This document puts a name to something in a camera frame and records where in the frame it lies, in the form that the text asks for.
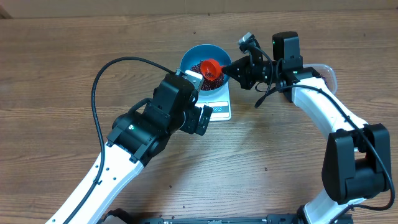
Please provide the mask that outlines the orange measuring scoop blue handle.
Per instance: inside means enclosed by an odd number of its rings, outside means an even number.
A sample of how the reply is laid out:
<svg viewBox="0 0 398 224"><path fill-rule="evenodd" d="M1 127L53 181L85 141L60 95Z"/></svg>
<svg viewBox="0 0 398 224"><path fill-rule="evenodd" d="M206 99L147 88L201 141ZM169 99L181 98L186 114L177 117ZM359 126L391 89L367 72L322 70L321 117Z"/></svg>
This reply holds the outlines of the orange measuring scoop blue handle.
<svg viewBox="0 0 398 224"><path fill-rule="evenodd" d="M204 76L205 80L211 82L215 81L216 79L222 76L223 74L222 68L223 66L220 65L220 63L217 60L212 58L202 61L200 65L200 71Z"/></svg>

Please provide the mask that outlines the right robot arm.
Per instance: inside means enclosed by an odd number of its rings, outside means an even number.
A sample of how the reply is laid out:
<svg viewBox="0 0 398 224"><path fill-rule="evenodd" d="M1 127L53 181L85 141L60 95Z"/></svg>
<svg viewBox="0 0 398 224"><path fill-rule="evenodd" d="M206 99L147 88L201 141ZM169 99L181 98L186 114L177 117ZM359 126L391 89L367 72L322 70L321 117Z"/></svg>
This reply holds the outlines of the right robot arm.
<svg viewBox="0 0 398 224"><path fill-rule="evenodd" d="M369 124L352 113L328 88L322 74L306 65L294 31L272 37L273 54L267 55L251 33L238 42L243 57L223 68L241 88L260 83L262 97L280 92L303 110L327 140L322 167L323 190L294 215L269 215L269 223L351 223L349 211L365 201L396 191L391 175L390 135L382 124Z"/></svg>

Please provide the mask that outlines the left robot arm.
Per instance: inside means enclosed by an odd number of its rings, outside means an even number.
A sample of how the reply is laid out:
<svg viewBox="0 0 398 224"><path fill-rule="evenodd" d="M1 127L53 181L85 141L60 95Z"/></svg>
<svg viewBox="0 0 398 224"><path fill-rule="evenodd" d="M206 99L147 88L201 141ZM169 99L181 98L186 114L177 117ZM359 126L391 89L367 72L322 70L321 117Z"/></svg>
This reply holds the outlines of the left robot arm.
<svg viewBox="0 0 398 224"><path fill-rule="evenodd" d="M48 222L97 223L176 130L204 135L213 110L195 105L203 82L202 75L190 70L168 74L152 98L119 116L103 144L104 152Z"/></svg>

